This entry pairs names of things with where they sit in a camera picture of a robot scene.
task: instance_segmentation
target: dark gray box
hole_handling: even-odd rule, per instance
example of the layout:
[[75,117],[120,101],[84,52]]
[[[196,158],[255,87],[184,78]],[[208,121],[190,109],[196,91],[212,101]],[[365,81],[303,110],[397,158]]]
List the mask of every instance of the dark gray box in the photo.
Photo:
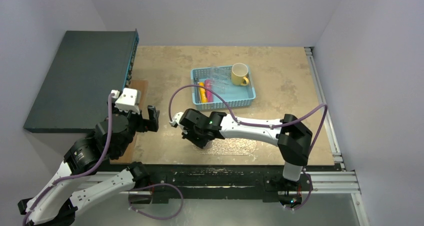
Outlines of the dark gray box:
[[108,115],[111,90],[129,84],[139,42],[135,31],[67,31],[24,129],[87,133]]

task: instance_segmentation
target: yellow object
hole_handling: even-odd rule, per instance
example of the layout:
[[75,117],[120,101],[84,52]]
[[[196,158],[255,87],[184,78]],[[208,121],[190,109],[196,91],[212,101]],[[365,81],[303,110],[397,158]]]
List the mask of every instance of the yellow object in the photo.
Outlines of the yellow object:
[[249,68],[246,64],[238,62],[231,68],[231,82],[233,85],[246,86],[249,85],[248,79]]
[[[205,86],[205,84],[203,82],[199,82],[200,86]],[[200,100],[202,103],[207,103],[208,102],[208,98],[206,97],[206,90],[204,88],[199,88],[200,91]]]

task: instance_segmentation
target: mug handle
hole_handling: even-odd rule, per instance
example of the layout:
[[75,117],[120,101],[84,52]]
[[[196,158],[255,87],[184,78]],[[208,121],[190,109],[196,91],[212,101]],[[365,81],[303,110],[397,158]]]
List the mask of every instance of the mug handle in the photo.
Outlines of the mug handle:
[[247,86],[249,85],[249,79],[248,77],[243,77],[243,82],[241,82],[241,86]]

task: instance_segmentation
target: cork board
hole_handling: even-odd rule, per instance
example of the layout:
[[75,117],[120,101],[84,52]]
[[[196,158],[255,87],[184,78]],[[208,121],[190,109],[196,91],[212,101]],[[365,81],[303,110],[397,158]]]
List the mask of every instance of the cork board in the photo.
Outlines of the cork board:
[[[158,132],[138,135],[132,160],[145,164],[283,165],[276,146],[245,139],[216,139],[211,147],[199,149],[181,139],[180,129],[168,124],[169,99],[176,89],[190,83],[191,69],[235,63],[249,65],[256,91],[252,106],[235,108],[236,116],[271,120],[281,119],[287,113],[301,117],[319,104],[302,47],[139,46],[132,77],[149,80],[146,103],[156,106],[161,113]],[[194,107],[191,92],[184,89],[176,95],[172,114]],[[304,121],[313,133],[321,116],[317,112]],[[309,165],[333,164],[323,128]]]

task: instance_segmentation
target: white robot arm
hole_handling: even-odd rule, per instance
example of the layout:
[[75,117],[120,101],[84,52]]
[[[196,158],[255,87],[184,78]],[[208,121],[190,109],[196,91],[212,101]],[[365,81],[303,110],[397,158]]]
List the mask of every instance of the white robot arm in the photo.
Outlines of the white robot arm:
[[241,138],[272,144],[279,148],[285,160],[283,177],[297,182],[302,168],[308,164],[312,132],[301,122],[287,127],[280,126],[282,123],[294,120],[297,118],[291,114],[285,114],[284,119],[271,120],[241,117],[234,120],[225,112],[212,112],[207,117],[189,108],[184,113],[176,113],[169,123],[173,127],[180,127],[182,138],[188,139],[201,149],[214,139]]
[[149,119],[143,119],[141,93],[136,89],[113,90],[109,96],[109,115],[92,133],[77,140],[65,154],[59,169],[34,198],[22,199],[19,211],[23,225],[71,225],[75,217],[105,199],[137,186],[147,185],[147,172],[141,162],[131,163],[117,175],[84,190],[76,191],[103,160],[122,156],[136,132],[157,132],[159,111],[148,106]]

